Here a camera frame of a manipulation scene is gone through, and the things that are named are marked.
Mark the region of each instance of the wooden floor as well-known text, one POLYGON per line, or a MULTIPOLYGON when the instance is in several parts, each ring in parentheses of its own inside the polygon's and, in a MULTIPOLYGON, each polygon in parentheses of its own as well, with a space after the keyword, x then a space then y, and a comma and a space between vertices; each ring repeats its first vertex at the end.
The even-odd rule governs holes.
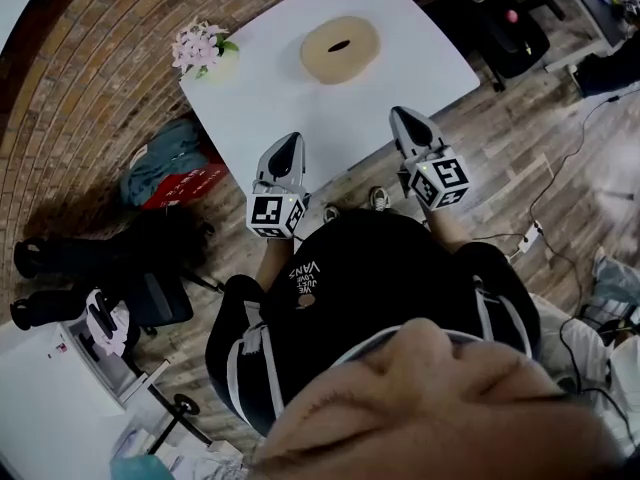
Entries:
MULTIPOLYGON (((534 11, 550 35, 550 60, 593 36, 577 9, 562 2, 569 14, 562 24, 548 10, 534 11)), ((471 63, 482 86, 435 116, 473 175, 473 191, 456 211, 476 237, 524 232, 530 224, 529 205, 550 182, 562 157, 577 148, 584 118, 603 98, 582 100, 566 72, 547 74, 540 67, 508 81, 507 91, 496 94, 483 62, 472 58, 471 63)), ((638 262, 638 204, 620 193, 633 194, 636 200, 640 196, 639 113, 640 95, 597 110, 587 122, 582 151, 567 162, 534 209, 548 241, 577 261, 587 291, 598 244, 621 260, 638 262)), ((393 207, 419 219, 416 202, 402 197, 395 177, 399 163, 400 156, 390 144, 314 194, 299 235, 307 236, 320 225, 320 212, 328 202, 364 205, 373 185, 387 187, 393 207)), ((265 242, 245 229, 245 198, 233 178, 218 185, 199 207, 217 230, 209 262, 200 274, 221 280, 238 273, 255 274, 265 242)), ((514 237, 492 240, 505 254, 512 254, 518 241, 514 237)), ((514 266, 529 290, 565 311, 576 308, 578 289, 570 265, 554 257, 541 241, 525 256, 517 256, 514 266)), ((204 363, 220 297, 195 286, 189 286, 188 292, 194 305, 193 320, 159 329, 153 339, 144 338, 137 347, 137 360, 150 370, 169 359, 171 367, 161 377, 159 388, 169 396, 181 392, 193 397, 203 409, 197 419, 199 427, 211 438, 227 439, 250 456, 256 435, 219 403, 204 363)))

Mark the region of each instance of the red box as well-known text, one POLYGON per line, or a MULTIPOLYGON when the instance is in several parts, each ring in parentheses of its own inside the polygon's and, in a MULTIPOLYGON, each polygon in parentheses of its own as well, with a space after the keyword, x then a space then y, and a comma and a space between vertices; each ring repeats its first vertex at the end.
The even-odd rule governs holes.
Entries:
POLYGON ((142 205, 144 210, 185 204, 206 194, 226 176, 229 169, 218 152, 209 151, 209 148, 202 149, 203 153, 209 158, 209 164, 184 174, 170 174, 167 176, 158 185, 149 200, 142 205))

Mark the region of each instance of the sneaker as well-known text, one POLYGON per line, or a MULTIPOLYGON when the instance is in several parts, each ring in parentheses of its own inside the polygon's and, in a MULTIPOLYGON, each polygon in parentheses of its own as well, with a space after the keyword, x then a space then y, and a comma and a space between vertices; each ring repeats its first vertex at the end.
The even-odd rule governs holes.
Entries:
POLYGON ((338 210, 335 206, 328 204, 324 207, 324 212, 322 212, 322 221, 326 224, 327 222, 331 222, 334 219, 340 217, 340 210, 338 210))
POLYGON ((387 208, 391 208, 389 192, 382 187, 373 187, 369 192, 369 204, 371 205, 371 209, 376 212, 382 212, 387 208))

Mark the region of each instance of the brick wall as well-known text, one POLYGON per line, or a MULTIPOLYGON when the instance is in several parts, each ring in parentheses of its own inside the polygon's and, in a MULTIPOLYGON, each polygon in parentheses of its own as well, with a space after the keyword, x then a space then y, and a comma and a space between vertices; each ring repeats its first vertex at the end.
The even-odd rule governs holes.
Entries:
POLYGON ((86 232, 132 152, 188 109, 171 67, 177 29, 198 17, 233 31, 278 1, 73 0, 31 65, 0 145, 0 322, 29 291, 13 244, 86 232))

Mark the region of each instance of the white table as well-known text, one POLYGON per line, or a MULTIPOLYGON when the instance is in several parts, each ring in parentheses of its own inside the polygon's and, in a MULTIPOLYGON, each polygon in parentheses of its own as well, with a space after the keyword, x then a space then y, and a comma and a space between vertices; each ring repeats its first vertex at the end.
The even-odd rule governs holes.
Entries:
POLYGON ((284 135, 304 137, 304 186, 313 192, 392 140, 393 106, 429 116, 479 85, 412 0, 284 0, 230 39, 240 48, 235 73, 219 84, 187 75, 181 87, 246 194, 258 159, 284 135), (300 62, 300 46, 339 16, 369 20, 380 54, 349 82, 322 85, 300 62))

